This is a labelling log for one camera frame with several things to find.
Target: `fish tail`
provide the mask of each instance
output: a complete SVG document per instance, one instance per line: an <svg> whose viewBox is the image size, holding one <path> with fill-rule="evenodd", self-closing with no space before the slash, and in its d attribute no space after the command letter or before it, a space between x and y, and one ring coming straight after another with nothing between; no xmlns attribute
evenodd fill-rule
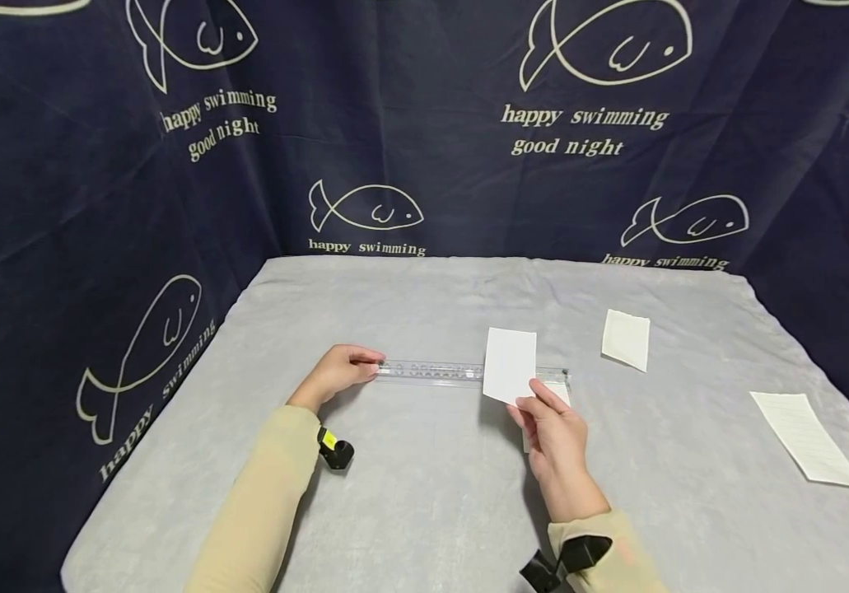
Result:
<svg viewBox="0 0 849 593"><path fill-rule="evenodd" d="M329 214L332 213L332 205L329 204L329 198L325 195L325 187L322 180L318 180L312 185L312 189L308 191L308 203L312 207L310 214L310 222L316 232L322 232L322 227L325 221L329 220Z"/></svg>
<svg viewBox="0 0 849 593"><path fill-rule="evenodd" d="M151 25L139 0L126 0L125 11L133 38L141 45L144 72L160 92L167 94L167 68L162 31Z"/></svg>
<svg viewBox="0 0 849 593"><path fill-rule="evenodd" d="M553 56L553 36L549 31L552 11L553 0L545 0L529 24L529 33L526 34L529 48L520 63L520 86L523 92L529 91L545 63Z"/></svg>
<svg viewBox="0 0 849 593"><path fill-rule="evenodd" d="M75 394L75 412L81 420L91 424L91 439L95 444L106 445L114 440L113 416L118 394L106 393L99 385L91 369L86 369Z"/></svg>
<svg viewBox="0 0 849 593"><path fill-rule="evenodd" d="M622 239L619 240L619 243L622 243L622 247L641 237L645 232L654 229L655 206L659 203L659 200L661 198L655 198L645 202L632 214L632 224L625 229L622 233Z"/></svg>

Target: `beige long-sleeve shirt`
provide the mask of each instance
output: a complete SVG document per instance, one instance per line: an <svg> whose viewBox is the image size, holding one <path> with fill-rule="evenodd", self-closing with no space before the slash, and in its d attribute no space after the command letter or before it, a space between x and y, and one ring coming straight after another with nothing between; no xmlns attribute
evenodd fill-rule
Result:
<svg viewBox="0 0 849 593"><path fill-rule="evenodd" d="M269 417L200 549L186 593L269 592L315 469L319 428L303 408L282 406ZM569 575L576 593L666 592L622 513L551 524L549 542L558 555L562 542L585 533L608 536L613 545L597 567Z"/></svg>

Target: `hand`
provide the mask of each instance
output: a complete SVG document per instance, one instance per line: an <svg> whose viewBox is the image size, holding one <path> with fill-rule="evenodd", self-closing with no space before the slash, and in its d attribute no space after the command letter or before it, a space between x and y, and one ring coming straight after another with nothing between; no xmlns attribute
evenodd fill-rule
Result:
<svg viewBox="0 0 849 593"><path fill-rule="evenodd" d="M540 483L550 519L567 523L611 511L585 464L585 420L541 381L533 379L529 387L536 397L517 398L516 406L506 410L531 445L529 468Z"/></svg>
<svg viewBox="0 0 849 593"><path fill-rule="evenodd" d="M378 363L385 355L375 350L350 344L336 344L316 363L312 372L301 382L287 405L319 412L319 406L357 383L378 376Z"/></svg>

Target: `dark blue curtain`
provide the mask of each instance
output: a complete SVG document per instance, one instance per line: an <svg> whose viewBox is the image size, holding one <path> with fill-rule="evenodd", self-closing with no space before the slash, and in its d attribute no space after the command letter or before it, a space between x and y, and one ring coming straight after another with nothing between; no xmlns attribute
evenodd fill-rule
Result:
<svg viewBox="0 0 849 593"><path fill-rule="evenodd" d="M849 0L0 0L0 591L289 254L747 275L849 397Z"/></svg>

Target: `white paper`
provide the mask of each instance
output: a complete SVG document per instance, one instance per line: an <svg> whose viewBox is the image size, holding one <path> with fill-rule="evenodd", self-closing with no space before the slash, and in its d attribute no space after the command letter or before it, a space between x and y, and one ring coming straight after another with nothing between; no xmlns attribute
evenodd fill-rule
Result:
<svg viewBox="0 0 849 593"><path fill-rule="evenodd" d="M516 405L531 395L529 380L536 376L536 334L491 327L487 332L483 392L489 398Z"/></svg>
<svg viewBox="0 0 849 593"><path fill-rule="evenodd" d="M559 395L559 399L566 402L570 408L572 404L569 402L569 391L566 383L562 381L547 381L543 385L547 386L554 394ZM526 438L526 433L523 432L523 453L529 453L529 438Z"/></svg>
<svg viewBox="0 0 849 593"><path fill-rule="evenodd" d="M650 319L609 310L605 316L603 354L647 373L650 328Z"/></svg>
<svg viewBox="0 0 849 593"><path fill-rule="evenodd" d="M806 395L750 394L807 479L849 486L849 460L819 422Z"/></svg>

